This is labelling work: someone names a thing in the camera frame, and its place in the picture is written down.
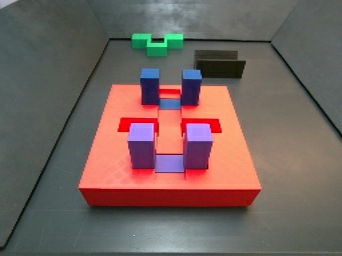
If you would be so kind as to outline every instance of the green toy brick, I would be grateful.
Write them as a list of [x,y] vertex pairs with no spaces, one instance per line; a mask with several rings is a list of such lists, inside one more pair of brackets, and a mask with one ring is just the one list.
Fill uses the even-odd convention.
[[184,47],[183,34],[165,34],[164,40],[165,40],[168,49],[181,49]]
[[133,34],[132,35],[132,48],[144,49],[147,43],[152,41],[152,34]]
[[147,56],[148,57],[164,57],[167,56],[167,43],[147,43]]

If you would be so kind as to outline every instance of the small blue square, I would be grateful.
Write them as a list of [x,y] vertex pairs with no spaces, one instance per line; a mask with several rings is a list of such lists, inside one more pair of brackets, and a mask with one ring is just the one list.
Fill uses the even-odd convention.
[[160,99],[159,109],[163,110],[177,110],[180,109],[180,100],[179,99]]
[[157,173],[184,172],[183,155],[156,155],[155,172]]
[[202,80],[200,70],[183,69],[183,79],[185,80]]
[[159,79],[159,68],[141,68],[140,78]]

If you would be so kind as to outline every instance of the table surface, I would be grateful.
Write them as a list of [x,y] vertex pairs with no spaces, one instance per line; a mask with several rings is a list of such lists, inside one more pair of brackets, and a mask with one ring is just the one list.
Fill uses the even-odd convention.
[[[247,208],[89,207],[77,191],[112,84],[140,68],[180,84],[195,50],[238,50],[242,79],[227,85],[263,190]],[[340,137],[268,43],[187,41],[147,58],[111,41],[2,253],[342,252]]]

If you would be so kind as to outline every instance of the blue block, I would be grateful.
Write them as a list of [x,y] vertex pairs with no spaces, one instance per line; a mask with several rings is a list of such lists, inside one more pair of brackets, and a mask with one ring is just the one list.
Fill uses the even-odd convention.
[[196,106],[202,84],[200,70],[184,69],[181,74],[181,106]]
[[187,124],[184,135],[185,169],[207,169],[212,146],[212,135],[208,124]]
[[155,168],[155,127],[152,123],[132,123],[128,148],[133,169]]
[[155,172],[157,173],[184,172],[183,155],[156,155]]
[[180,100],[177,99],[160,99],[159,109],[163,110],[177,110],[180,109]]
[[159,69],[143,68],[140,75],[141,104],[159,105]]

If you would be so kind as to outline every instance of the red platform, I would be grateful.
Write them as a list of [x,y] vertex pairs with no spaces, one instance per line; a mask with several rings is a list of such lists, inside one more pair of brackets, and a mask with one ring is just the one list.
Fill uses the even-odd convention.
[[[160,86],[179,89],[180,86]],[[248,206],[260,191],[247,144],[231,98],[224,86],[202,86],[198,107],[181,107],[179,116],[167,116],[157,106],[141,106],[139,85],[113,85],[96,132],[79,189],[92,206]],[[157,137],[159,152],[179,153],[181,125],[191,119],[208,119],[219,127],[207,170],[155,173],[131,168],[127,132],[117,132],[121,118],[159,117],[159,136],[179,136],[172,145]]]

